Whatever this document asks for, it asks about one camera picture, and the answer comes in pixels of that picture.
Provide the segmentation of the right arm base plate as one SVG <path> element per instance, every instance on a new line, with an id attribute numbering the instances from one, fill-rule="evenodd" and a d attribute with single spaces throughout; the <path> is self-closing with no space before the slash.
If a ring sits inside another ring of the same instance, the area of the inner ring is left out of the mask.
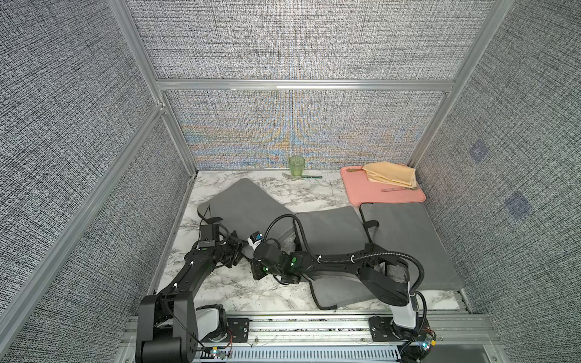
<path id="1" fill-rule="evenodd" d="M 392 318 L 372 316 L 368 320 L 369 332 L 374 343 L 401 343 L 392 329 Z"/>

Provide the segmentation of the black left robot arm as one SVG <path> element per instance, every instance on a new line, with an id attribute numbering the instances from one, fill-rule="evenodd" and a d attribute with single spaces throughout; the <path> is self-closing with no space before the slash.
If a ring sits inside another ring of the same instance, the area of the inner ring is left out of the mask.
<path id="1" fill-rule="evenodd" d="M 204 340 L 209 344 L 231 342 L 223 306 L 196 309 L 194 298 L 216 266 L 236 266 L 247 245 L 219 224 L 200 227 L 198 241 L 186 254 L 177 276 L 139 304 L 137 362 L 191 362 L 209 349 Z"/>

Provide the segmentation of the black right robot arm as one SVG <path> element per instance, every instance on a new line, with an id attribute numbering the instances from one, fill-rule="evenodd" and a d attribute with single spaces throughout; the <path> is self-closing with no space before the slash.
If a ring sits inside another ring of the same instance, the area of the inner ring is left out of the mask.
<path id="1" fill-rule="evenodd" d="M 342 255 L 316 255 L 309 250 L 286 253 L 276 244 L 262 242 L 251 260 L 254 279 L 273 275 L 283 285 L 322 278 L 359 281 L 388 305 L 391 329 L 400 340 L 415 340 L 427 316 L 419 318 L 416 292 L 425 279 L 424 266 L 414 257 L 367 244 L 363 250 Z"/>

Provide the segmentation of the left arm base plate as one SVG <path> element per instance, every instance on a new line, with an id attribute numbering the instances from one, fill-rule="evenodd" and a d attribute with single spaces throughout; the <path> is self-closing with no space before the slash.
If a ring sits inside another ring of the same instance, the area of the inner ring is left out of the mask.
<path id="1" fill-rule="evenodd" d="M 250 320 L 246 318 L 227 318 L 220 321 L 215 331 L 207 334 L 202 343 L 212 343 L 226 345 L 230 341 L 233 343 L 246 343 L 250 332 Z"/>

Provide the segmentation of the grey laptop bag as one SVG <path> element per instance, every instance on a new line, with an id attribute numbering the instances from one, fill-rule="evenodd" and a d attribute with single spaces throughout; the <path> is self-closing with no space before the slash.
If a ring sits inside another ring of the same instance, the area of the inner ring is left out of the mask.
<path id="1" fill-rule="evenodd" d="M 359 212 L 366 223 L 378 223 L 368 228 L 373 242 L 422 264 L 425 277 L 419 290 L 458 291 L 464 287 L 423 204 L 367 203 L 359 206 Z"/>
<path id="2" fill-rule="evenodd" d="M 259 231 L 265 241 L 281 243 L 294 230 L 290 210 L 269 196 L 248 178 L 243 178 L 198 207 L 198 216 L 209 225 L 220 224 L 248 243 Z M 242 254 L 248 260 L 254 250 L 248 244 Z"/>
<path id="3" fill-rule="evenodd" d="M 297 217 L 304 227 L 311 251 L 317 255 L 352 253 L 362 250 L 369 242 L 353 207 L 299 213 Z M 310 289 L 320 310 L 334 310 L 375 298 L 357 278 L 318 278 L 310 282 Z"/>

